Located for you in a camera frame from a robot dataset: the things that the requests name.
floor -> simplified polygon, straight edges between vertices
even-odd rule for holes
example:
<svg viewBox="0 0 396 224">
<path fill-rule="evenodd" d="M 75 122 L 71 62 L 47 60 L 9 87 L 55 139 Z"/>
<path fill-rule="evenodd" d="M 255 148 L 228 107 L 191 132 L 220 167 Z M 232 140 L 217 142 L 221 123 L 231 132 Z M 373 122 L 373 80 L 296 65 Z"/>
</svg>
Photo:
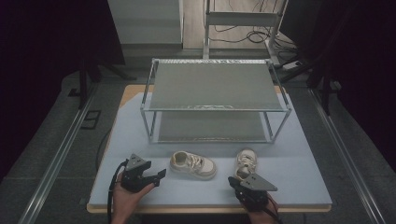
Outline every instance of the floor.
<svg viewBox="0 0 396 224">
<path fill-rule="evenodd" d="M 145 83 L 152 57 L 157 58 L 200 58 L 200 50 L 150 49 L 147 47 L 130 49 L 123 47 L 127 65 L 118 67 L 137 80 L 122 78 L 101 68 L 103 79 L 98 84 L 90 84 L 92 101 L 89 111 L 100 116 L 93 128 L 91 120 L 84 120 L 67 149 L 64 161 L 58 165 L 59 173 L 44 198 L 35 223 L 106 223 L 106 214 L 91 214 L 86 210 L 97 166 L 106 147 L 107 133 L 111 129 L 120 105 L 125 86 Z M 213 57 L 220 58 L 258 58 L 268 55 L 256 52 L 213 51 Z M 278 69 L 281 77 L 288 71 Z M 382 223 L 374 222 L 367 213 L 358 186 L 354 185 L 350 172 L 343 163 L 338 146 L 323 119 L 315 95 L 305 81 L 309 74 L 301 74 L 285 83 L 295 111 L 304 129 L 305 136 L 317 161 L 328 191 L 332 197 L 332 210 L 328 213 L 284 213 L 284 223 Z M 77 97 L 69 92 L 78 89 L 78 74 L 71 74 L 63 81 L 58 99 L 0 185 L 0 223 L 17 223 L 36 188 L 40 184 L 58 149 L 63 146 L 64 138 L 79 113 Z M 358 123 L 347 113 L 337 100 L 331 96 L 330 113 L 336 131 L 341 136 L 343 147 L 360 171 L 361 177 L 372 193 L 380 214 L 388 222 L 396 220 L 396 174 L 390 169 L 370 138 Z M 246 216 L 200 215 L 200 216 L 134 216 L 129 223 L 247 223 Z"/>
</svg>

person's left hand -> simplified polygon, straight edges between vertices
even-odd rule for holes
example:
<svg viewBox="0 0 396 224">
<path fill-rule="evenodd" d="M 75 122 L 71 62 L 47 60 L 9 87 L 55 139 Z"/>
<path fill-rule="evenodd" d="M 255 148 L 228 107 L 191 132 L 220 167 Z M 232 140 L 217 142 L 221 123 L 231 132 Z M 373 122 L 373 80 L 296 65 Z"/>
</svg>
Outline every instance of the person's left hand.
<svg viewBox="0 0 396 224">
<path fill-rule="evenodd" d="M 121 186 L 121 177 L 122 173 L 118 175 L 116 185 L 113 189 L 112 224 L 126 223 L 143 196 L 148 194 L 154 188 L 154 184 L 149 184 L 139 192 L 132 193 Z"/>
</svg>

white sneaker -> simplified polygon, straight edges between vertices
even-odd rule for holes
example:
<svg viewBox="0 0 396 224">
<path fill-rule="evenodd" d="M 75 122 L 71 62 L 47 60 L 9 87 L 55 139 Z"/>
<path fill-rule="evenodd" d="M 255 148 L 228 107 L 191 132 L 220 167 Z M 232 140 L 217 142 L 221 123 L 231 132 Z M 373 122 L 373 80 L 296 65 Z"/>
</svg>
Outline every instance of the white sneaker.
<svg viewBox="0 0 396 224">
<path fill-rule="evenodd" d="M 208 180 L 216 174 L 216 164 L 205 157 L 186 151 L 177 151 L 171 158 L 171 169 L 200 179 Z"/>
<path fill-rule="evenodd" d="M 236 156 L 236 169 L 233 176 L 242 181 L 249 175 L 256 173 L 256 165 L 256 153 L 252 149 L 246 147 Z"/>
</svg>

gray tile floor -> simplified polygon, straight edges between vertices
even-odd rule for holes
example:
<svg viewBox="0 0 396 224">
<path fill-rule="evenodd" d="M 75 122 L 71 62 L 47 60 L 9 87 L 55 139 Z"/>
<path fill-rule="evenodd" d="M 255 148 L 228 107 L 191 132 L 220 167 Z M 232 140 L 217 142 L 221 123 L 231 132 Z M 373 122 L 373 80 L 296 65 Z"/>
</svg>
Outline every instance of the gray tile floor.
<svg viewBox="0 0 396 224">
<path fill-rule="evenodd" d="M 126 69 L 142 82 L 149 72 L 147 66 L 138 71 Z M 101 140 L 111 128 L 126 85 L 124 80 L 103 69 L 90 110 L 102 114 L 95 130 L 79 130 L 62 169 L 45 201 L 36 223 L 106 223 L 106 215 L 90 214 L 85 206 L 89 200 L 96 174 L 96 153 L 103 153 Z M 318 168 L 333 200 L 329 213 L 282 214 L 284 223 L 372 223 L 358 192 L 341 162 L 333 141 L 326 130 L 314 100 L 308 93 L 301 75 L 285 84 L 307 141 L 316 158 Z M 78 98 L 68 97 L 72 88 L 78 88 L 78 76 L 64 79 L 63 90 L 46 120 L 0 186 L 0 223 L 17 223 L 29 202 L 40 178 L 61 144 L 74 116 L 78 112 Z M 336 99 L 331 97 L 331 118 L 360 169 L 363 178 L 375 196 L 388 223 L 396 220 L 396 174 L 389 168 L 364 131 Z M 232 216 L 142 216 L 131 223 L 244 223 L 246 217 Z"/>
</svg>

table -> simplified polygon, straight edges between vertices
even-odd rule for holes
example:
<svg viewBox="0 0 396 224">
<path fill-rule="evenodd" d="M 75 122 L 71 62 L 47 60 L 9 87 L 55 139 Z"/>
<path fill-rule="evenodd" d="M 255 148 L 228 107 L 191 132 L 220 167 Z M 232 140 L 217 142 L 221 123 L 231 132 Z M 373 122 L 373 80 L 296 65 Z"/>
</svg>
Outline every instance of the table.
<svg viewBox="0 0 396 224">
<path fill-rule="evenodd" d="M 332 200 L 294 111 L 273 144 L 149 144 L 139 107 L 143 97 L 140 92 L 143 90 L 143 85 L 131 85 L 125 89 L 87 204 L 89 212 L 106 212 L 111 177 L 117 166 L 135 153 L 152 161 L 151 168 L 144 175 L 155 175 L 167 168 L 160 186 L 143 198 L 136 213 L 245 213 L 227 180 L 228 176 L 233 175 L 235 156 L 243 147 L 256 151 L 256 172 L 277 186 L 278 191 L 270 193 L 279 204 L 279 212 L 330 211 Z M 169 160 L 177 150 L 187 150 L 212 159 L 218 166 L 216 176 L 212 180 L 202 181 L 173 173 L 169 169 Z"/>
</svg>

